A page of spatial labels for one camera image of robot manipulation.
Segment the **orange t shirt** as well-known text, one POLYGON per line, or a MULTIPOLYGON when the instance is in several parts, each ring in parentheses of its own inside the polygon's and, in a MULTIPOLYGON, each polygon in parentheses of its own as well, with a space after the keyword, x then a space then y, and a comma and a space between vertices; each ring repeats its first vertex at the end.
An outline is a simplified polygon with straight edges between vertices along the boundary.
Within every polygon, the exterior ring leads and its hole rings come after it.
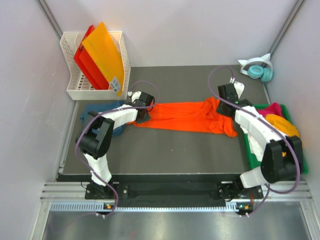
POLYGON ((139 128, 238 136, 230 117, 217 112, 220 101, 213 96, 199 102, 159 103, 149 113, 150 120, 132 122, 139 128))

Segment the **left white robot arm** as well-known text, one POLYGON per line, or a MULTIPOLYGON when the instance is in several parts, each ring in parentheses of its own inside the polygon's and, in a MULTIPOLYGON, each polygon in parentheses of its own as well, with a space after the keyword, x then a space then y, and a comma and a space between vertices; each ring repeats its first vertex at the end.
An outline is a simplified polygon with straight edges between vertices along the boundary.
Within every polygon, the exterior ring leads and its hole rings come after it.
POLYGON ((77 150, 83 153, 91 173, 86 199, 108 199, 114 195, 110 182, 107 152, 113 133, 128 123, 145 123, 151 119, 155 98, 143 91, 129 92, 128 99, 110 110, 89 111, 76 138, 77 150))

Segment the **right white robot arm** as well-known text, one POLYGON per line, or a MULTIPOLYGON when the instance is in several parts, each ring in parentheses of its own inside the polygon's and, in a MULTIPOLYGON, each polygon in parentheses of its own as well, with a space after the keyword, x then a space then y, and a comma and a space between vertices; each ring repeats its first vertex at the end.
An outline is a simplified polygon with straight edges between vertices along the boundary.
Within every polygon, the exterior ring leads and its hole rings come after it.
POLYGON ((230 117, 247 131, 263 150, 260 166, 240 174, 233 180, 233 192, 245 198, 253 187, 295 179, 298 184, 304 171, 302 141, 298 136, 288 136, 267 122, 246 99, 240 100, 241 83, 218 86, 217 112, 230 117))

